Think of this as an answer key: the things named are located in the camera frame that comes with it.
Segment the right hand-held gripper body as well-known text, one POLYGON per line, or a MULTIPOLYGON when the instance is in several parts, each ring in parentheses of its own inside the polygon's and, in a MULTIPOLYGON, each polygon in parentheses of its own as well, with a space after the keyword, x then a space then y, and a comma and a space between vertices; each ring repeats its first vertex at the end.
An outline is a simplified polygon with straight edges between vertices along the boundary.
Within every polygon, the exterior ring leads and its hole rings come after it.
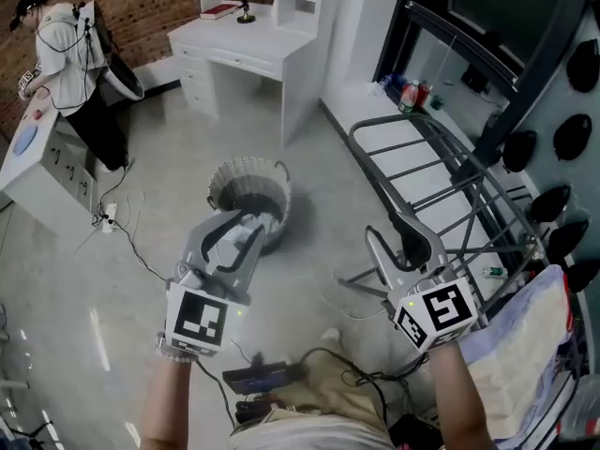
POLYGON ((389 320, 419 353, 460 338, 478 318, 468 280, 452 268, 429 276, 385 270, 383 278, 389 320))

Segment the white and blue garment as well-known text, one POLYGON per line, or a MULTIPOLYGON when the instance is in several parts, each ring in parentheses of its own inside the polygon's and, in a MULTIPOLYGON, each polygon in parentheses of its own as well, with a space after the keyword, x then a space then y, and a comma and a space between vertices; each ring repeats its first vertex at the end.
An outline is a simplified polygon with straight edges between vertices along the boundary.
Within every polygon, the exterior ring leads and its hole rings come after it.
POLYGON ((565 273, 552 264, 519 290, 486 328, 459 342, 500 450, 526 439, 554 379, 555 358, 573 328, 565 273))

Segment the grey metal drying rack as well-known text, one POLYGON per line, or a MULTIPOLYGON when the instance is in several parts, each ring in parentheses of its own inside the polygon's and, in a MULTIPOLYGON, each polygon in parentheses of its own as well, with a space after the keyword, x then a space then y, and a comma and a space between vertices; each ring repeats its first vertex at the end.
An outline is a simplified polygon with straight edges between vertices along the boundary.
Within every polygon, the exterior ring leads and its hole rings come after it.
POLYGON ((456 273, 463 272, 471 285, 478 306, 479 323, 488 320, 491 310, 507 293, 509 285, 517 280, 519 272, 530 264, 548 266, 548 255, 541 233, 533 226, 525 212, 515 204, 509 190, 505 189, 493 172, 438 120, 421 113, 370 118, 351 127, 347 144, 380 196, 389 220, 390 214, 396 212, 417 218, 417 213, 456 194, 464 194, 471 206, 469 214, 435 233, 441 238, 446 250, 448 264, 444 268, 452 268, 456 273), (361 129, 399 122, 415 123, 421 134, 420 138, 372 151, 365 151, 355 138, 356 132, 361 129), (378 155, 422 143, 432 147, 437 159, 393 175, 385 174, 374 160, 378 155), (468 175, 461 180, 453 180, 449 187, 418 202, 406 202, 394 186, 394 181, 439 164, 451 174, 466 170, 468 175), (508 268, 506 281, 490 297, 484 297, 470 269, 472 262, 487 253, 498 255, 508 268))

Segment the person's left forearm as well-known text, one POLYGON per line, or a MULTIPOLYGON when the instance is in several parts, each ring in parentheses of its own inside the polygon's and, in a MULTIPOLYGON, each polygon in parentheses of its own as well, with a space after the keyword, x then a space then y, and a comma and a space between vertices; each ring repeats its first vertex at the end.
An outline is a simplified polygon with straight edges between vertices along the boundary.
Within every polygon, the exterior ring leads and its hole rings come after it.
POLYGON ((190 363, 156 361, 142 411, 140 450, 188 450, 190 363))

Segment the person's right forearm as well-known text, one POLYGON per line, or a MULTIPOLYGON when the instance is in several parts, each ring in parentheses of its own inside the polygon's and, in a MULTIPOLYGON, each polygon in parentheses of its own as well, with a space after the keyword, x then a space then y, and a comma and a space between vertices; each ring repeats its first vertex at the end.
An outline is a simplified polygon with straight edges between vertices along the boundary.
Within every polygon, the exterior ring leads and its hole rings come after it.
POLYGON ((428 356, 445 450, 497 450, 458 343, 445 344, 428 356))

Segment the grey woven laundry basket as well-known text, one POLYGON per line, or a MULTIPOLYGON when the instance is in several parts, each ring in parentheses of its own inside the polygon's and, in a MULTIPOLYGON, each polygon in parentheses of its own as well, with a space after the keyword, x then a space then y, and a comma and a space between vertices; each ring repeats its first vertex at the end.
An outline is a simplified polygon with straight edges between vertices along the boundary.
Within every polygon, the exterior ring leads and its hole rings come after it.
POLYGON ((285 164, 262 157, 239 157, 221 164, 213 174, 207 202, 217 213, 241 210, 242 215, 272 213, 279 221, 262 255, 272 253, 280 243, 292 207, 292 182, 285 164))

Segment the person's khaki trousers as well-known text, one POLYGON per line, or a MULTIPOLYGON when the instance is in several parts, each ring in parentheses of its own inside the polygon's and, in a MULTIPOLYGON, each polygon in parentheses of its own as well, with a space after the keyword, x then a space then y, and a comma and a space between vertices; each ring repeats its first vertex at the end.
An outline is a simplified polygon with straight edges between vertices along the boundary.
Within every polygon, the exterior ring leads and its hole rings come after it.
POLYGON ((340 416, 386 431, 382 404, 375 390, 352 384, 350 367, 334 355, 344 356, 339 342, 327 339, 306 360, 307 376, 276 391, 284 403, 269 414, 271 421, 292 418, 340 416))

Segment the person's white shirt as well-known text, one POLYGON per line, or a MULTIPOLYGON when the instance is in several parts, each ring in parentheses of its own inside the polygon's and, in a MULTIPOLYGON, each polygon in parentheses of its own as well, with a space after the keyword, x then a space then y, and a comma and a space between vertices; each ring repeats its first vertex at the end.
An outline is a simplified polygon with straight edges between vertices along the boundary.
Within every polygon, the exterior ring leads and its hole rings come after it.
POLYGON ((261 422, 234 433, 227 450, 397 450, 389 436, 334 415, 300 415, 261 422))

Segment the green label clear bottle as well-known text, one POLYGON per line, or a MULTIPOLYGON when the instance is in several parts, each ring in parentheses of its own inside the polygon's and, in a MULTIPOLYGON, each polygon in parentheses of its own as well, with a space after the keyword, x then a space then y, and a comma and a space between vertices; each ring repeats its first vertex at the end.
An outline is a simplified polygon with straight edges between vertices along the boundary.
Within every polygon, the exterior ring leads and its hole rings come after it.
POLYGON ((401 93, 400 100, 398 103, 398 109, 401 113, 410 113, 416 100, 418 99, 419 94, 419 82, 412 81, 407 83, 401 93))

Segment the group of black caps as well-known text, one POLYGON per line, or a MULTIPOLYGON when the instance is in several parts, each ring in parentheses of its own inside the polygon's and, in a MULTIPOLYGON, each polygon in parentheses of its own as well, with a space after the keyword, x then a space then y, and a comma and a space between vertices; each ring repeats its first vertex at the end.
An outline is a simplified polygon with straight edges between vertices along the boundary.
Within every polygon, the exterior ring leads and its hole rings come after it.
MULTIPOLYGON (((600 45, 594 38, 579 43, 566 65, 567 80, 580 93, 589 93, 600 79, 600 45)), ((587 147, 592 135, 593 120, 586 113, 568 117, 555 131, 553 151, 559 161, 573 161, 587 147)), ((506 140, 502 150, 504 168, 512 173, 525 169, 533 156, 537 135, 533 130, 515 132, 506 140)), ((527 217, 535 223, 556 220, 568 204, 571 188, 553 187, 533 200, 527 217)), ((587 220, 576 221, 555 230, 548 239, 547 258, 559 262, 571 253, 589 227, 587 220)), ((600 259, 575 263, 564 271, 572 293, 582 292, 600 273, 600 259)))

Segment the silver round basin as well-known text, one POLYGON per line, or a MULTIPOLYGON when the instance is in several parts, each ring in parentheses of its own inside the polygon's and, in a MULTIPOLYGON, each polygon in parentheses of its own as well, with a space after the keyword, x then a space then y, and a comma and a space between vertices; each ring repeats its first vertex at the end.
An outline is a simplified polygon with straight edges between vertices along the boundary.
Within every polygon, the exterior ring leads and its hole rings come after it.
POLYGON ((132 101, 144 98, 142 83, 133 70, 123 61, 113 44, 112 33, 107 29, 103 14, 94 4, 95 29, 102 54, 101 76, 122 97, 132 101))

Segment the black bag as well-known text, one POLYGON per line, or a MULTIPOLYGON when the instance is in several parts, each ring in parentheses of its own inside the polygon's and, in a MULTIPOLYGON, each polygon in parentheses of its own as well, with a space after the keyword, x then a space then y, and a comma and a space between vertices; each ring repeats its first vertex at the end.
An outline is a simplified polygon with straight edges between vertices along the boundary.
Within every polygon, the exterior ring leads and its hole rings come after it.
POLYGON ((488 85, 487 77, 473 65, 468 65, 461 76, 461 81, 476 94, 484 92, 488 85))

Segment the blue plate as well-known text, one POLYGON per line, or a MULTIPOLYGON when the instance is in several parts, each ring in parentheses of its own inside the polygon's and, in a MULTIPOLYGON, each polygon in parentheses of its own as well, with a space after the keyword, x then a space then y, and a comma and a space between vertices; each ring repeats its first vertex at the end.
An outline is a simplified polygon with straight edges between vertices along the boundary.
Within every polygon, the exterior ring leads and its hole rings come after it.
POLYGON ((38 126, 36 124, 29 124, 19 133, 16 142, 13 146, 13 154, 20 156, 36 138, 38 132, 38 126))

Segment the red book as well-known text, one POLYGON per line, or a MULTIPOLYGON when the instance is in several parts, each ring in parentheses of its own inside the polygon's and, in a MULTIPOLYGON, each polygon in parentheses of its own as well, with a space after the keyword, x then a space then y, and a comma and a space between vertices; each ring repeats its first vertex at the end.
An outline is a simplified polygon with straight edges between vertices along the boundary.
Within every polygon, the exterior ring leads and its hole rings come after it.
POLYGON ((200 17, 204 20, 218 20, 234 13, 237 9, 239 9, 239 6, 235 3, 225 2, 203 11, 200 17))

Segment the black window frame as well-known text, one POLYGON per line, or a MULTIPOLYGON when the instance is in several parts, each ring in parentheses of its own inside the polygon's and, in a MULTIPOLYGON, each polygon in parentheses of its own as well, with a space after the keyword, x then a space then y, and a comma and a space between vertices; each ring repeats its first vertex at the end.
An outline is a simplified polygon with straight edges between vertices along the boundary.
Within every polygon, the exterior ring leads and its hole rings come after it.
POLYGON ((376 80, 404 72, 427 31, 450 45, 507 99, 473 154, 489 164, 541 96, 590 0, 397 0, 376 80))

